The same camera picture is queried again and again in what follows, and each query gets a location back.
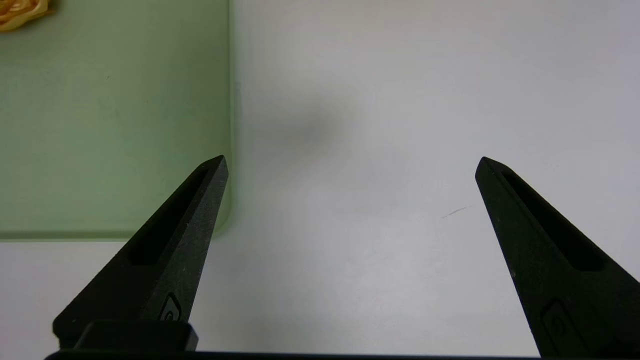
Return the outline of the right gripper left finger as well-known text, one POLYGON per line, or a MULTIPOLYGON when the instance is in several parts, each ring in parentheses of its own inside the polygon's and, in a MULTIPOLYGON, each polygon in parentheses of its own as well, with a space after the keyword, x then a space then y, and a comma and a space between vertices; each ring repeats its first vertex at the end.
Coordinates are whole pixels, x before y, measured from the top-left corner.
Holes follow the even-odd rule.
POLYGON ((187 176, 57 315, 61 349, 97 321, 188 321, 228 178, 223 155, 187 176))

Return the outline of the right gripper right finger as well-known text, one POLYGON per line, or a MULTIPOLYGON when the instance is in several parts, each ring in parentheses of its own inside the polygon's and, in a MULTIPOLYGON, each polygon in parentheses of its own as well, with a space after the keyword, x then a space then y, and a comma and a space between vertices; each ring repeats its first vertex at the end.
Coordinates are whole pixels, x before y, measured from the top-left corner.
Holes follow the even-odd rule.
POLYGON ((542 358, 638 358, 640 285, 502 162, 475 181, 542 358))

